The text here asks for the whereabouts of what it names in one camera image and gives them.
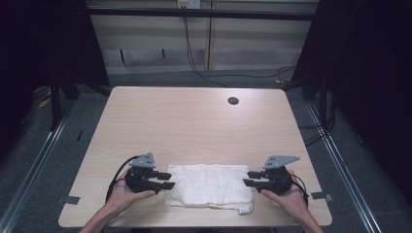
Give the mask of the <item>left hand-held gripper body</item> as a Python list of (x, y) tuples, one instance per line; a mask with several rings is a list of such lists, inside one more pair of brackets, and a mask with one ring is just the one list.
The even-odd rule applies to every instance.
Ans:
[(133, 192), (139, 193), (146, 190), (152, 190), (159, 193), (162, 190), (162, 184), (152, 182), (153, 178), (159, 175), (155, 170), (155, 158), (151, 152), (132, 157), (127, 164), (129, 170), (124, 176), (126, 186)]

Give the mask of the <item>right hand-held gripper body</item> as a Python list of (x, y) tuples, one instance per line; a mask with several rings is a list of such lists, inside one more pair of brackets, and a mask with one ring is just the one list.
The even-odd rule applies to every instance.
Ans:
[(266, 189), (277, 195), (288, 192), (292, 187), (292, 175), (286, 166), (299, 159), (296, 155), (270, 155), (262, 165), (263, 170), (258, 172), (263, 182), (254, 182), (255, 189), (258, 192)]

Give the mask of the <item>white towel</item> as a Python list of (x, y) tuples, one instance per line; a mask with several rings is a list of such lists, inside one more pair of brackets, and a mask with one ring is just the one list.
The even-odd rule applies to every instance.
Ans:
[(237, 210), (240, 216), (253, 210), (252, 189), (244, 184), (247, 165), (169, 165), (167, 172), (175, 184), (165, 191), (167, 206)]

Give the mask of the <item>person's left hand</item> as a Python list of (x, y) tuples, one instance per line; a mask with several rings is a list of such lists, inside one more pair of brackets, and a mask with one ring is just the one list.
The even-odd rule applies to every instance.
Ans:
[(125, 173), (123, 173), (118, 179), (116, 179), (112, 193), (108, 201), (104, 205), (104, 209), (111, 217), (118, 216), (119, 214), (127, 210), (136, 201), (155, 196), (155, 192), (152, 190), (146, 190), (137, 193), (133, 192), (126, 185), (124, 177)]

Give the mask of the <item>person's right hand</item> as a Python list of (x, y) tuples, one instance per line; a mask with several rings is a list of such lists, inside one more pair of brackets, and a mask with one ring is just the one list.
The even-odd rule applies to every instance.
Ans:
[(274, 201), (282, 210), (299, 224), (310, 218), (310, 212), (303, 197), (302, 190), (296, 185), (297, 179), (294, 171), (289, 170), (292, 176), (293, 184), (289, 191), (283, 195), (277, 195), (269, 190), (263, 189), (260, 193), (267, 199)]

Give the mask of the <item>grey tape strip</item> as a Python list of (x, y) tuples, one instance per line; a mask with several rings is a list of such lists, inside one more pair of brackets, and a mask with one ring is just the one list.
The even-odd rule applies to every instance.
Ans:
[(325, 199), (327, 202), (333, 200), (333, 197), (331, 194), (327, 194), (323, 192), (312, 192), (311, 195), (314, 200)]
[(80, 197), (62, 196), (62, 197), (58, 197), (55, 203), (60, 204), (60, 205), (64, 205), (64, 204), (77, 205), (79, 201), (80, 201)]

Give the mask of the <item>black metal stand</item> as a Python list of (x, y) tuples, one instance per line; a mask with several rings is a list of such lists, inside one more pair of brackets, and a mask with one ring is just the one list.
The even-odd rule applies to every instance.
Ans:
[(56, 74), (51, 75), (51, 109), (51, 131), (53, 131), (61, 121), (60, 92)]

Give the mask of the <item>dark curtain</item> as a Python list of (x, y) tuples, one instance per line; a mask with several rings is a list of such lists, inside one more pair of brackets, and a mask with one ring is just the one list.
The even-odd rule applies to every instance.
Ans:
[(0, 0), (0, 160), (41, 86), (110, 84), (86, 0)]
[(412, 204), (412, 0), (319, 0), (292, 83), (325, 83)]

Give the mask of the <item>aluminium floor rail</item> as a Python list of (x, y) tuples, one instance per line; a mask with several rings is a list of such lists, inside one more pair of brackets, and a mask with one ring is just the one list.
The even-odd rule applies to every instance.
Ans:
[(40, 178), (42, 170), (44, 169), (53, 148), (57, 143), (60, 135), (65, 127), (67, 118), (71, 115), (73, 110), (73, 104), (70, 104), (65, 110), (61, 120), (58, 122), (54, 130), (52, 130), (47, 140), (44, 142), (41, 150), (39, 151), (33, 165), (28, 170), (22, 184), (19, 186), (17, 194), (8, 205), (5, 213), (0, 218), (0, 233), (12, 233), (17, 220), (27, 203), (27, 200), (32, 192), (34, 185)]
[(375, 214), (373, 214), (364, 196), (362, 195), (332, 136), (323, 126), (321, 126), (320, 113), (315, 104), (308, 103), (307, 109), (316, 124), (316, 128), (320, 134), (323, 144), (325, 145), (326, 150), (337, 169), (339, 177), (348, 191), (350, 199), (352, 200), (366, 231), (368, 233), (383, 233)]

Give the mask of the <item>black horizontal frame bar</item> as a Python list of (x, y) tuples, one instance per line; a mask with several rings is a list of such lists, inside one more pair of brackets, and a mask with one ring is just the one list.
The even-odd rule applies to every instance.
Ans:
[(137, 16), (137, 17), (207, 17), (311, 21), (316, 15), (306, 13), (277, 13), (224, 10), (193, 9), (147, 9), (147, 8), (105, 8), (91, 7), (86, 11), (99, 16)]

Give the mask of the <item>white wall outlet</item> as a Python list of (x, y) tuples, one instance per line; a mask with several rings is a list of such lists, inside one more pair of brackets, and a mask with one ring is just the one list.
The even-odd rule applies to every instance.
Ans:
[(193, 9), (193, 10), (201, 9), (200, 0), (177, 0), (177, 4), (178, 4), (179, 9)]

